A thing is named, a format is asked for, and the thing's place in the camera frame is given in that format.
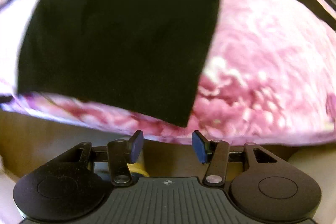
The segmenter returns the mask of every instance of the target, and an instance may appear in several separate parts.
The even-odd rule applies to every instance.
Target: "ribbed surface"
[[[106,203],[73,224],[257,224],[238,212],[223,191],[196,178],[140,178],[116,189]]]

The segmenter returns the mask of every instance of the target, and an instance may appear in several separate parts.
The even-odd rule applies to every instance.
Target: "pink patterned surface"
[[[194,130],[234,145],[334,141],[325,103],[335,90],[335,44],[335,32],[295,0],[221,0],[187,128],[59,95],[21,96],[3,108],[182,144]]]

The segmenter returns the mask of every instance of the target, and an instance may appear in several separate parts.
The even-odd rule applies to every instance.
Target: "brown surface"
[[[82,141],[100,146],[119,137],[118,134],[0,111],[0,155],[5,167],[18,177]],[[266,148],[283,159],[297,150],[284,146]],[[147,172],[154,177],[202,177],[207,169],[197,161],[190,145],[146,141],[144,158]],[[230,164],[227,178],[232,179],[241,170],[241,165]]]

